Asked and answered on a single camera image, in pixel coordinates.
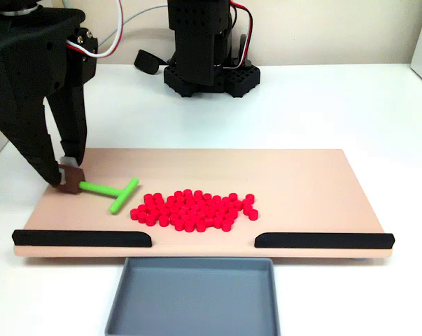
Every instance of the green t-shaped tool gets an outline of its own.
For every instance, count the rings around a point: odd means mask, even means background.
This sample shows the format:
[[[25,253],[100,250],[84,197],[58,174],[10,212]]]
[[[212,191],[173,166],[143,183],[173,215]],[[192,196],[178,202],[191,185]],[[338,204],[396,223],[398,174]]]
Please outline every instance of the green t-shaped tool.
[[[111,213],[116,214],[120,210],[121,206],[125,203],[127,198],[132,194],[133,190],[137,187],[138,183],[139,180],[137,178],[133,178],[124,190],[110,188],[104,185],[98,185],[84,181],[80,182],[78,184],[78,187],[82,190],[117,197],[116,201],[114,201],[114,203],[112,203],[110,207]]]

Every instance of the cable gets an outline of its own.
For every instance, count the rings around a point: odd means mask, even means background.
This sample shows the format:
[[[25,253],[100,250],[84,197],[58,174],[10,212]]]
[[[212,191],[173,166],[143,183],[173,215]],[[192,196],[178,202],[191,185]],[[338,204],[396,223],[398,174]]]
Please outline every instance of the cable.
[[[63,0],[63,7],[65,8],[72,8],[71,4],[69,3],[69,0]]]
[[[74,42],[71,42],[69,40],[66,40],[67,48],[78,51],[79,53],[82,53],[84,55],[87,55],[93,58],[103,58],[103,57],[108,57],[109,55],[112,55],[119,46],[119,42],[120,42],[120,39],[122,38],[122,32],[123,32],[123,27],[124,27],[124,23],[123,23],[124,11],[122,9],[122,3],[120,2],[120,0],[115,0],[115,2],[118,7],[118,29],[117,29],[117,34],[115,35],[113,44],[111,44],[110,48],[106,52],[103,52],[102,54],[94,54],[90,52],[89,50],[86,50],[83,47],[80,47],[78,44],[75,44]]]
[[[224,67],[224,69],[238,69],[239,67],[241,67],[245,63],[246,56],[248,54],[248,49],[250,47],[251,35],[253,34],[253,16],[251,15],[251,13],[247,9],[247,7],[239,5],[238,3],[235,3],[235,2],[233,2],[233,0],[230,0],[230,5],[234,6],[235,8],[242,9],[243,11],[246,11],[248,13],[249,17],[250,17],[248,34],[246,36],[246,41],[245,41],[245,44],[244,44],[244,49],[243,49],[242,55],[240,57],[240,62],[236,66],[226,66],[226,67]]]
[[[154,5],[152,7],[146,8],[144,10],[141,10],[140,12],[134,14],[133,16],[127,18],[124,21],[124,25],[127,24],[128,22],[130,22],[131,20],[133,20],[136,16],[140,16],[140,14],[144,14],[145,12],[151,11],[152,9],[156,9],[156,8],[164,8],[167,7],[167,3],[161,3],[159,5]],[[107,40],[109,40],[112,35],[114,35],[117,32],[117,29],[115,31],[113,31],[111,34],[109,34],[102,42],[99,43],[99,46],[101,46],[102,44],[104,44],[105,42],[107,42]]]
[[[234,6],[231,6],[231,7],[232,9],[234,9],[234,22],[232,23],[232,28],[234,28],[237,22],[237,8],[235,8]]]

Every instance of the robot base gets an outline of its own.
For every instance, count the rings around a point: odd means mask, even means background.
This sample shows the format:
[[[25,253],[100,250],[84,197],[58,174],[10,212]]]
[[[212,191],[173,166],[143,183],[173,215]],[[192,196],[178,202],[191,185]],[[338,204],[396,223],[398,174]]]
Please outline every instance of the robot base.
[[[186,82],[178,77],[176,65],[164,70],[164,82],[182,97],[191,97],[197,92],[228,93],[242,98],[257,84],[260,84],[260,70],[256,66],[241,66],[238,69],[223,69],[216,75],[213,86]]]

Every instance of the white background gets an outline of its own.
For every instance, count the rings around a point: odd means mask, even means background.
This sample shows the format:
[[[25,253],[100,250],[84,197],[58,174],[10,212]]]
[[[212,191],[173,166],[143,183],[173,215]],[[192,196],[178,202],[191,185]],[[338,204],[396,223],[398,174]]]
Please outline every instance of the white background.
[[[243,99],[182,99],[162,75],[99,66],[85,97],[91,147],[344,149],[395,235],[393,256],[274,260],[282,333],[422,335],[422,80],[408,65],[265,67]],[[13,255],[12,232],[46,186],[8,144],[0,154],[0,335],[103,335],[123,258]]]

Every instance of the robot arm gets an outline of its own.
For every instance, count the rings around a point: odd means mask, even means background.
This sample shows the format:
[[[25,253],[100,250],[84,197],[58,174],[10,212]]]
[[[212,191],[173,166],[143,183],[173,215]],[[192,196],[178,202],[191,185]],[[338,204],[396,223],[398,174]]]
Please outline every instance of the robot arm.
[[[66,40],[97,51],[97,39],[80,28],[84,19],[81,10],[0,0],[0,130],[53,186],[62,177],[43,100],[49,101],[66,156],[81,164],[87,134],[83,84],[95,75],[97,61],[66,48]]]

